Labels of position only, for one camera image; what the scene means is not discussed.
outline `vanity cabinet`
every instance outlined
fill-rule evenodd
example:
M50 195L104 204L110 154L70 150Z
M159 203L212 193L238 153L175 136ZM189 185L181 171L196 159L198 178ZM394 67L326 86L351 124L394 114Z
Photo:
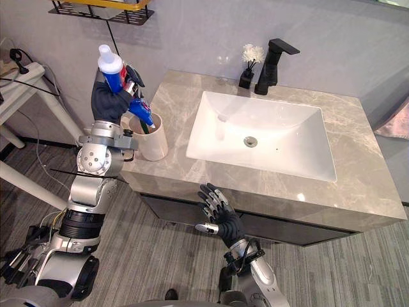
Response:
M143 201L160 219L194 226L206 221L197 203L150 194L141 194ZM303 223L273 216L262 216L236 210L242 219L246 234L253 237L308 246L326 240L345 237L354 232L317 224Z

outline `white cup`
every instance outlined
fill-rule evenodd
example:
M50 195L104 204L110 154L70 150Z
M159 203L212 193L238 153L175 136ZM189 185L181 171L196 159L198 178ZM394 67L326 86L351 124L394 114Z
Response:
M122 116L121 126L134 132L133 137L138 141L138 150L146 160L158 161L167 155L168 147L162 118L152 113L152 120L155 128L148 126L149 134L143 132L139 118L129 112Z

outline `black faucet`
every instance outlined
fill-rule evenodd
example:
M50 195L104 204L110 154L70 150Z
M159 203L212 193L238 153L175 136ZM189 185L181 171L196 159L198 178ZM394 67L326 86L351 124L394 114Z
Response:
M256 94L267 95L268 87L277 85L277 64L283 51L288 54L300 53L298 49L280 38L274 38L268 42L268 52L264 60L263 69L261 69L258 83L254 88Z

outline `bathroom sink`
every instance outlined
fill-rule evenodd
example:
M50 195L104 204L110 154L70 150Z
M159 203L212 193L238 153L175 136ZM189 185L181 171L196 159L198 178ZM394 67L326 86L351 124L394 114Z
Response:
M337 179L321 109L289 102L204 91L186 156Z

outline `gray carpet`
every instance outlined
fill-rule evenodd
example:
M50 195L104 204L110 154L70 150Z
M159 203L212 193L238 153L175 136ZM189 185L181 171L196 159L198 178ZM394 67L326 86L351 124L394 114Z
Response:
M71 150L41 146L40 154L47 168L75 170ZM39 167L33 144L14 149L5 162L68 197ZM71 175L52 174L68 185L73 180ZM54 209L4 180L0 183L3 255L21 246L28 226ZM409 306L409 222L308 248L267 240L261 245L292 307ZM183 300L215 302L225 252L216 237L158 220L137 193L120 184L95 253L101 265L94 290L74 306L121 306L158 299L171 287ZM4 297L12 286L0 284Z

